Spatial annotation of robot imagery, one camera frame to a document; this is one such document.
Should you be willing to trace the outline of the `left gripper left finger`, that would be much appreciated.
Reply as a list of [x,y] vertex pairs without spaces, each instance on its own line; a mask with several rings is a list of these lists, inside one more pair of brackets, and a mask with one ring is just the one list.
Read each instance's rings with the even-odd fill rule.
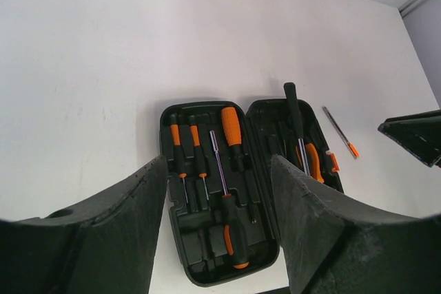
[[46,218],[1,222],[2,293],[147,293],[167,189],[156,157]]

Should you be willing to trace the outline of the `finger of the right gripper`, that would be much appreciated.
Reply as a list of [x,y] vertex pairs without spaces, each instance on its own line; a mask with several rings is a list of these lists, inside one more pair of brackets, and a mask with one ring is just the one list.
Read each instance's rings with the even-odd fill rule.
[[428,167],[440,167],[440,110],[388,118],[378,131]]

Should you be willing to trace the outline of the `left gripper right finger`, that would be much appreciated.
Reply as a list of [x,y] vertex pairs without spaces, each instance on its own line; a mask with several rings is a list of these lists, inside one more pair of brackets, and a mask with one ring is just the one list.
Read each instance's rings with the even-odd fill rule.
[[292,293],[439,293],[440,217],[354,200],[282,156],[271,183]]

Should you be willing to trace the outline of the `orange handled needle-nose pliers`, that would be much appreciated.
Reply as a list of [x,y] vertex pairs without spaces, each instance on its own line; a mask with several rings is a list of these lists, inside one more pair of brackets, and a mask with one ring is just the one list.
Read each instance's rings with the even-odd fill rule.
[[[296,156],[294,160],[296,161],[297,167],[300,167],[302,169],[302,157],[300,155],[300,150],[298,145],[296,145],[295,150],[296,150]],[[324,184],[325,179],[323,178],[321,173],[320,158],[315,145],[313,143],[305,143],[305,151],[307,156],[307,162],[309,165],[310,176],[315,180],[317,180],[318,182]]]

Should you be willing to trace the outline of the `black orange handled screwdriver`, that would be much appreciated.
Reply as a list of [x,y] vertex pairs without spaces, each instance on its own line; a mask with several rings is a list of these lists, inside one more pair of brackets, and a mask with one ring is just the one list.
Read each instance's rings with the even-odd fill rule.
[[238,216],[236,198],[228,190],[215,131],[210,130],[209,136],[223,188],[221,204],[224,220],[223,237],[225,246],[227,248],[228,256],[232,261],[232,266],[238,270],[245,269],[249,266],[247,236],[243,223]]

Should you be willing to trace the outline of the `black handled claw hammer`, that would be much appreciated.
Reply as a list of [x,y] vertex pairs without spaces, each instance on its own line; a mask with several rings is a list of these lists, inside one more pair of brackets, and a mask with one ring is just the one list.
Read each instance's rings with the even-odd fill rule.
[[307,160],[307,152],[305,149],[304,130],[303,130],[303,126],[302,126],[302,118],[301,118],[300,108],[298,106],[296,85],[292,82],[288,82],[283,85],[283,89],[284,89],[285,96],[287,99],[289,111],[291,112],[293,128],[294,128],[294,131],[297,135],[298,148],[299,148],[300,157],[302,160],[303,171],[305,172],[306,175],[310,176],[311,173],[310,173],[310,169],[309,169],[309,163]]

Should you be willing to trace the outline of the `small orange black precision screwdriver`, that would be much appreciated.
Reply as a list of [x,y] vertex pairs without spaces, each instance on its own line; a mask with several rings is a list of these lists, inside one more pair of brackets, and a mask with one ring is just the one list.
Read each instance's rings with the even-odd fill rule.
[[187,177],[187,172],[185,169],[185,157],[183,153],[183,148],[181,144],[181,137],[178,127],[178,115],[173,113],[170,115],[170,131],[172,134],[173,146],[174,146],[174,162],[176,165],[176,172],[183,183],[183,191],[185,196],[185,201],[189,202],[187,188],[185,179]]

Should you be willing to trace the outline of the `black plastic tool case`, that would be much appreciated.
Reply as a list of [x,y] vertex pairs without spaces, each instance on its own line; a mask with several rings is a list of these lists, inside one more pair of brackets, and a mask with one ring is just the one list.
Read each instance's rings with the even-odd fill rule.
[[[172,105],[159,125],[170,221],[190,282],[216,286],[271,266],[279,254],[271,158],[300,158],[287,101],[260,99],[247,110],[231,101]],[[233,196],[247,236],[243,269],[234,267],[225,242],[226,195]]]

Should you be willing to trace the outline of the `orange grip bit screwdriver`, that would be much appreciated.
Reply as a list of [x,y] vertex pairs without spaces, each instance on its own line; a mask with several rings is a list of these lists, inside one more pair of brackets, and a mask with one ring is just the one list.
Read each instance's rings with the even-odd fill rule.
[[244,154],[242,151],[242,134],[236,108],[232,106],[224,107],[221,110],[221,119],[227,144],[232,150],[238,170],[243,177],[244,188],[248,197],[247,208],[249,212],[249,218],[252,224],[256,224],[257,217],[254,211],[254,202],[252,201],[252,196],[249,192],[248,181],[245,175],[245,166],[243,162]]

